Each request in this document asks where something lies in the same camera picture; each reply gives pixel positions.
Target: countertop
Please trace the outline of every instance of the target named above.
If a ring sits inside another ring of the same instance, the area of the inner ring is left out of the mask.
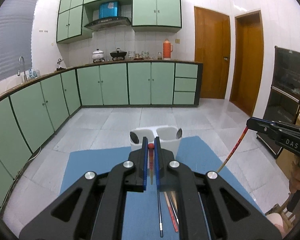
[[[107,65],[107,64],[117,64],[117,63],[137,63],[137,62],[173,62],[173,63],[188,63],[188,64],[202,64],[202,62],[197,62],[197,61],[186,61],[186,60],[157,60],[157,59],[139,59],[139,60],[116,60],[116,61],[105,61],[105,62],[96,62],[96,63],[91,63],[91,64],[86,64],[86,65],[79,65],[79,66],[72,66],[69,68],[66,68],[65,70],[61,70],[61,71],[54,71],[52,73],[48,73],[45,75],[41,75],[38,78],[35,79],[31,79],[29,81],[27,81],[26,83],[22,83],[20,85],[17,85],[13,88],[10,88],[9,90],[5,91],[4,93],[0,94],[0,101],[4,98],[6,98],[7,96],[9,96],[10,94],[13,94],[25,87],[28,87],[32,84],[35,84],[41,80],[44,80],[46,78],[58,75],[60,73],[63,72],[67,72],[73,69],[77,69],[77,68],[84,68],[84,67],[91,67],[91,66],[99,66],[99,65]]]

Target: triangular cutout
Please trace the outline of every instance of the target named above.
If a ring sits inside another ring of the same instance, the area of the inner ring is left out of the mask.
[[[250,215],[249,211],[246,210],[228,191],[224,188],[220,189],[220,193],[223,200],[226,203],[228,212],[233,221],[237,222]]]
[[[68,196],[60,205],[58,205],[51,215],[55,218],[68,222],[74,210],[74,207],[80,197],[82,188],[76,189],[70,196]]]

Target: drawer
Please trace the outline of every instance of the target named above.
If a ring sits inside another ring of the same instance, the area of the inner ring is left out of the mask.
[[[174,90],[175,91],[188,91],[195,92],[197,79],[194,78],[176,78]]]
[[[194,92],[174,92],[174,105],[193,105]]]
[[[198,65],[176,63],[176,77],[197,78]]]

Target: orange thermos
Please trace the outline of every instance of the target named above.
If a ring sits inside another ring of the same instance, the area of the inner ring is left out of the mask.
[[[171,52],[173,51],[173,45],[168,39],[163,42],[163,59],[171,59]]]

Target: gas stove burner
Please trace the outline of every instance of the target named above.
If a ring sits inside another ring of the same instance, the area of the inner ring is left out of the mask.
[[[124,60],[125,57],[113,57],[112,60],[116,61],[116,60]]]
[[[97,63],[97,62],[105,62],[106,60],[104,58],[100,58],[100,59],[94,59],[93,63]]]

